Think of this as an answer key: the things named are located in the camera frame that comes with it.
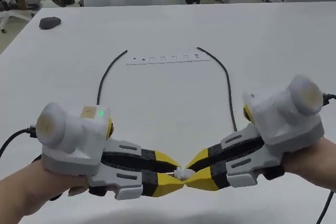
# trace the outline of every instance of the power strip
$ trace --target power strip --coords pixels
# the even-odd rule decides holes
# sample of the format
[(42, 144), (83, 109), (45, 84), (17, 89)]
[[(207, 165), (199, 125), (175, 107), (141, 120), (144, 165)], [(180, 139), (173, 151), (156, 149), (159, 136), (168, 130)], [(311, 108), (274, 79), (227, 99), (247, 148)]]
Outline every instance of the power strip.
[(134, 56), (127, 62), (127, 65), (148, 65), (148, 64), (163, 64), (163, 63), (176, 63), (176, 62), (207, 61), (207, 60), (210, 60), (210, 58), (206, 54), (202, 52), (195, 52), (189, 54), (175, 54), (167, 56), (147, 56), (147, 57)]

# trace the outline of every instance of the small white object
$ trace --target small white object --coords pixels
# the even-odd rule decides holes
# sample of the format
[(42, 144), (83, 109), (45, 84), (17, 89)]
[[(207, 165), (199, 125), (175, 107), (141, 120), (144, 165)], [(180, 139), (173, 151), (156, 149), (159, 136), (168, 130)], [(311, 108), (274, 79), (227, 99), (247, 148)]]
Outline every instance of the small white object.
[(255, 186), (257, 179), (251, 174), (227, 175), (227, 181), (232, 187)]
[(187, 179), (189, 179), (190, 177), (192, 177), (195, 174), (195, 172), (191, 169), (183, 169), (181, 167), (178, 167), (175, 171), (174, 171), (174, 177), (185, 181)]
[(143, 187), (134, 187), (134, 188), (121, 188), (119, 192), (115, 194), (116, 200), (125, 200), (125, 199), (137, 199), (140, 198), (142, 194)]
[(143, 57), (134, 56), (127, 62), (127, 65), (147, 65), (208, 60), (210, 60), (210, 58), (202, 52), (189, 52), (185, 54), (149, 55)]

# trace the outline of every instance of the hand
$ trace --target hand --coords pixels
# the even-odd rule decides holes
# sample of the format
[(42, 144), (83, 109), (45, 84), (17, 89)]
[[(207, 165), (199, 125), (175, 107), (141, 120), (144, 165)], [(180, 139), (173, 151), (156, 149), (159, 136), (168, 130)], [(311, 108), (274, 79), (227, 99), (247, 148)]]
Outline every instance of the hand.
[(336, 144), (321, 138), (316, 144), (286, 154), (282, 165), (309, 182), (336, 191)]
[(16, 209), (23, 215), (38, 211), (48, 200), (65, 192), (69, 196), (88, 189), (86, 177), (57, 175), (45, 170), (41, 161), (33, 162), (1, 181), (0, 189), (10, 192)]

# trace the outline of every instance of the yellow sticker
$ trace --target yellow sticker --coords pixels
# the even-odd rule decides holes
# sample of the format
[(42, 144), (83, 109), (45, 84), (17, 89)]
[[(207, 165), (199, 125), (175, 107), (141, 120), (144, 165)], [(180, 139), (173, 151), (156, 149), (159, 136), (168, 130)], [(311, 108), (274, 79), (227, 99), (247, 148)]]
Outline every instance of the yellow sticker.
[(80, 117), (94, 119), (96, 116), (96, 111), (97, 111), (96, 107), (85, 106), (82, 110)]
[(54, 130), (54, 122), (46, 115), (40, 115), (36, 122), (36, 132), (49, 137)]

